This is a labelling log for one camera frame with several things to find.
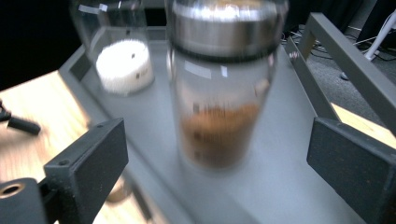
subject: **gray tray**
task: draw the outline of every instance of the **gray tray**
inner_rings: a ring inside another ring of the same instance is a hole
[[[170,223],[364,223],[306,162],[317,114],[283,48],[247,157],[226,172],[209,173],[179,154],[166,74],[168,44],[164,29],[150,35],[155,81],[134,95],[106,93],[83,47],[60,73],[92,123],[124,118],[130,160],[124,175]]]

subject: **wooden table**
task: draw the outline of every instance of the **wooden table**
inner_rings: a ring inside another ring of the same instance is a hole
[[[39,136],[7,129],[0,123],[0,183],[21,177],[44,178],[43,165],[88,130],[89,117],[78,105],[57,71],[1,91],[13,115],[37,122]],[[341,121],[396,148],[393,134],[367,119],[333,105]],[[105,203],[95,223],[146,223],[134,197]]]

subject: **white powder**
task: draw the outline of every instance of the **white powder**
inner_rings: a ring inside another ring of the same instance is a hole
[[[105,47],[96,70],[105,90],[121,95],[141,90],[154,79],[149,48],[139,40],[121,40]]]

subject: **metal lid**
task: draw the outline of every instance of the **metal lid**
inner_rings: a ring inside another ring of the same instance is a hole
[[[272,53],[280,43],[288,2],[177,0],[169,7],[172,43],[192,54],[244,58]]]

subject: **label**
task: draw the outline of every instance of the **label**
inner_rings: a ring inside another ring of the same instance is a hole
[[[195,74],[198,77],[204,77],[208,79],[212,78],[212,71],[210,69],[196,65],[194,63],[190,63],[188,61],[184,62],[184,69],[186,69],[186,71],[188,72]]]

